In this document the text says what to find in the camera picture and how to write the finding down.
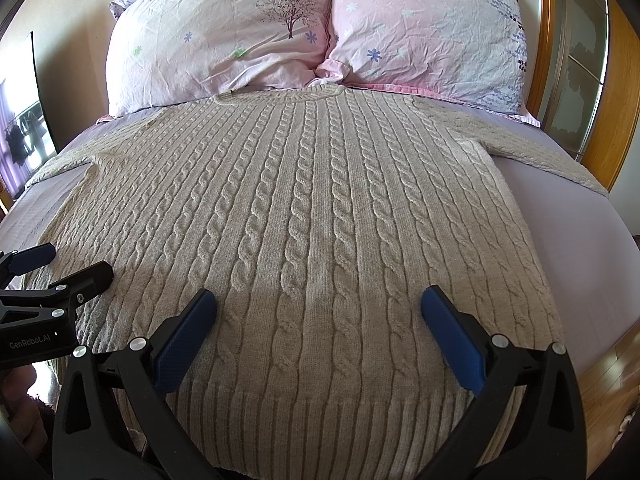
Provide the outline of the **operator hand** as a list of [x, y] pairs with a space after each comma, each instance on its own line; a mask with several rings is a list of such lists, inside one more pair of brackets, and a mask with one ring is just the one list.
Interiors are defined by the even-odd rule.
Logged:
[[1, 397], [10, 411], [9, 425], [32, 457], [43, 450], [48, 440], [38, 404], [28, 394], [36, 378], [32, 364], [1, 372]]

